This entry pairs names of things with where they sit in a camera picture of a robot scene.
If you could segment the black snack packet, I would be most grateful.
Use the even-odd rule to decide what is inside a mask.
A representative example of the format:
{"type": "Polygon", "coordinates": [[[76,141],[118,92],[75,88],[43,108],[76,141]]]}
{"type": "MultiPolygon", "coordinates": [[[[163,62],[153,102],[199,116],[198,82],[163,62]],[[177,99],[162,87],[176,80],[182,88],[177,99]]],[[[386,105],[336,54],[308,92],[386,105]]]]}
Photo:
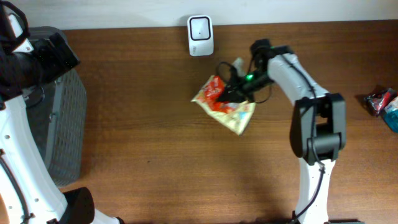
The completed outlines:
{"type": "Polygon", "coordinates": [[[373,116],[379,116],[382,110],[397,96],[397,91],[387,88],[379,92],[368,95],[364,98],[369,112],[373,116]]]}

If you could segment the yellow snack bag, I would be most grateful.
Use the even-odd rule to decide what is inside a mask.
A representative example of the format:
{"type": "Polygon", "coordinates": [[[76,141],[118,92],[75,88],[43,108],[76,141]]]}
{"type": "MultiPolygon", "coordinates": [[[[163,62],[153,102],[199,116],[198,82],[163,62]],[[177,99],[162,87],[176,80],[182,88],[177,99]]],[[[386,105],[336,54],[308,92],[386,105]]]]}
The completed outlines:
{"type": "Polygon", "coordinates": [[[222,113],[217,111],[211,111],[207,105],[199,102],[198,97],[200,96],[200,91],[195,95],[191,102],[197,103],[207,115],[211,116],[213,119],[217,120],[220,124],[227,127],[229,130],[237,135],[242,135],[246,129],[251,117],[254,113],[256,104],[244,101],[242,103],[237,103],[239,106],[237,110],[231,113],[222,113]]]}

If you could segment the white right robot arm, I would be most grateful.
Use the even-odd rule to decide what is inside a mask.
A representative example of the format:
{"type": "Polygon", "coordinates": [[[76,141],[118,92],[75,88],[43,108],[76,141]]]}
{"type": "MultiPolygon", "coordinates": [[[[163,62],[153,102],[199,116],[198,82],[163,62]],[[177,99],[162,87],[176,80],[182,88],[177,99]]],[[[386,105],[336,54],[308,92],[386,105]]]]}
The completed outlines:
{"type": "Polygon", "coordinates": [[[332,170],[346,145],[346,103],[339,93],[320,86],[301,66],[288,45],[273,46],[268,39],[250,47],[245,76],[231,68],[226,88],[217,101],[255,101],[266,86],[279,85],[293,105],[290,146],[298,158],[300,186],[290,223],[330,223],[327,203],[332,170]]]}

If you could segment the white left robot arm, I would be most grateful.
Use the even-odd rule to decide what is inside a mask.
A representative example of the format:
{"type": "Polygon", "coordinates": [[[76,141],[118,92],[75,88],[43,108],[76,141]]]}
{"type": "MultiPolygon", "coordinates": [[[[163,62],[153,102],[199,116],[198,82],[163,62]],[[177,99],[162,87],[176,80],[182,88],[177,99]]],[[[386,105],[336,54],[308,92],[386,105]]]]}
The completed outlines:
{"type": "Polygon", "coordinates": [[[25,14],[1,1],[1,198],[9,223],[123,223],[97,210],[91,192],[61,192],[34,141],[24,90],[66,74],[79,59],[59,32],[29,42],[25,14]]]}

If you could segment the red snack packet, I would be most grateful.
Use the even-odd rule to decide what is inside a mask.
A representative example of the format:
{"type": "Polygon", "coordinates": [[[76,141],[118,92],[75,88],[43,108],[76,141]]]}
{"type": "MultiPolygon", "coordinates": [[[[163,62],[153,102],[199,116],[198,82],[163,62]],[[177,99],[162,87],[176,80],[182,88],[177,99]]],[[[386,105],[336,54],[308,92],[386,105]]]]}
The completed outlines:
{"type": "Polygon", "coordinates": [[[207,105],[211,111],[231,113],[237,110],[239,106],[237,103],[217,101],[218,97],[221,96],[223,91],[224,82],[219,76],[212,75],[202,87],[198,100],[199,102],[207,105]]]}

